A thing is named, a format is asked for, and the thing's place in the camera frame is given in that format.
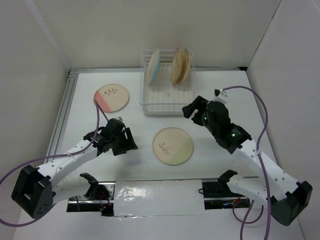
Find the blue and cream plate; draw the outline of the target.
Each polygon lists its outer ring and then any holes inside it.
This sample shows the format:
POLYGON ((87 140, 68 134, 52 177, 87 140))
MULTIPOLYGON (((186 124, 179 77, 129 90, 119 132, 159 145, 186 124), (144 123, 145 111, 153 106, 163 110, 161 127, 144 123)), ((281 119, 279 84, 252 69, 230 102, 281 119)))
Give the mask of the blue and cream plate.
POLYGON ((161 58, 161 54, 160 54, 160 50, 159 48, 155 48, 150 61, 149 61, 149 65, 148 65, 148 70, 147 70, 147 83, 151 84, 152 81, 155 79, 158 68, 159 68, 159 64, 160 64, 160 58, 161 58))

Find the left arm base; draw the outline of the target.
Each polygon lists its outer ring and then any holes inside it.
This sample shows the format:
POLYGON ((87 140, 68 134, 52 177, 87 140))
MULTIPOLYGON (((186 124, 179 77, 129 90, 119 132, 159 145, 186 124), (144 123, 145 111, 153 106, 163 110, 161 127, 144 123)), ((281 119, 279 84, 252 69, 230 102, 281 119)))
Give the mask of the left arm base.
POLYGON ((80 190, 68 199, 68 213, 93 212, 104 217, 114 216, 114 182, 99 182, 89 173, 81 173, 76 180, 81 183, 80 190))

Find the pink and cream plate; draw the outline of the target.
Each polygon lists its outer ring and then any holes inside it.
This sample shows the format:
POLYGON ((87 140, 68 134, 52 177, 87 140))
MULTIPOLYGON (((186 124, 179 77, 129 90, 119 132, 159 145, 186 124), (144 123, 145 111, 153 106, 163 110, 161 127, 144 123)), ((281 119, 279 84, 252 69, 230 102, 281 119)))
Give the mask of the pink and cream plate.
POLYGON ((130 99, 129 91, 120 84, 107 84, 99 88, 93 100, 104 113, 115 113, 123 109, 130 99))

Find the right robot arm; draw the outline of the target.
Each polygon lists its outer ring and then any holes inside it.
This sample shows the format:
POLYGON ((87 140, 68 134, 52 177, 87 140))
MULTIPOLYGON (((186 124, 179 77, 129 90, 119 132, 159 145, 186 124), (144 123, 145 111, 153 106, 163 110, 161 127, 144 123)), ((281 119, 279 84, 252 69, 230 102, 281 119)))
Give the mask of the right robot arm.
POLYGON ((289 226, 309 205, 313 191, 311 184, 290 176, 260 151, 251 135, 231 122, 224 102, 198 96, 191 104, 184 106, 182 112, 185 118, 204 126, 220 147, 267 181, 262 185, 228 170, 219 177, 220 194, 230 196, 238 193, 270 207, 271 216, 283 226, 289 226))

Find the green and cream plate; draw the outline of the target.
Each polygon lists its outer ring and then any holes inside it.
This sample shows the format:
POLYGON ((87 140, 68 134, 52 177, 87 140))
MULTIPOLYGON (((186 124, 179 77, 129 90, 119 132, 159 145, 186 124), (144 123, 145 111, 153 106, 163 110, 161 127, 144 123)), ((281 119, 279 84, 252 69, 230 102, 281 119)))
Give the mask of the green and cream plate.
POLYGON ((185 130, 166 127, 154 136, 152 150, 155 157, 163 164, 179 166, 192 156, 194 142, 185 130))

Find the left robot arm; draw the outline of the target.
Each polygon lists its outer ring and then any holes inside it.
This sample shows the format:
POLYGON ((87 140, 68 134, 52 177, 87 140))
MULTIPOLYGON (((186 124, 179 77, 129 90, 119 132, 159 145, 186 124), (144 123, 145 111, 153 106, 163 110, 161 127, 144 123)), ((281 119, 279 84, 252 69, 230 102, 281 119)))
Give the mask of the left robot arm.
POLYGON ((103 153, 112 151, 114 156, 118 156, 137 148, 130 128, 112 118, 106 126, 87 133, 62 157, 54 157, 37 167, 25 166, 19 173, 11 198, 35 220, 60 201, 75 196, 96 199, 99 192, 109 193, 96 178, 87 172, 76 177, 67 176, 103 153))

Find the floral cream plate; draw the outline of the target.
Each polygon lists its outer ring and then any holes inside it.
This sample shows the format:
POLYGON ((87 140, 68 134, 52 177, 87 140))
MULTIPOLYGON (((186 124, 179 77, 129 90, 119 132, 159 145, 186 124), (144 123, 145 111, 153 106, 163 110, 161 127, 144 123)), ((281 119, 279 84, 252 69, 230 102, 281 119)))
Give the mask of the floral cream plate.
POLYGON ((181 70, 179 84, 182 84, 186 80, 189 74, 190 68, 191 68, 190 54, 188 49, 185 48, 183 50, 183 63, 182 63, 182 70, 181 70))
POLYGON ((174 52, 172 68, 171 68, 171 83, 177 84, 183 67, 183 55, 179 48, 177 48, 174 52))

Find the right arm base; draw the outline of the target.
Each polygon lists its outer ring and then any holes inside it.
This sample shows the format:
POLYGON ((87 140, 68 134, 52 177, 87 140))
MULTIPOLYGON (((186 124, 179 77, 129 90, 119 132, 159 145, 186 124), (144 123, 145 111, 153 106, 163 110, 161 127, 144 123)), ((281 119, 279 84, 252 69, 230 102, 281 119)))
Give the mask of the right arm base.
POLYGON ((198 190, 204 198, 204 208, 206 210, 248 208, 250 200, 243 195, 234 193, 227 186, 231 177, 237 176, 234 170, 227 170, 215 181, 202 182, 202 188, 198 190))

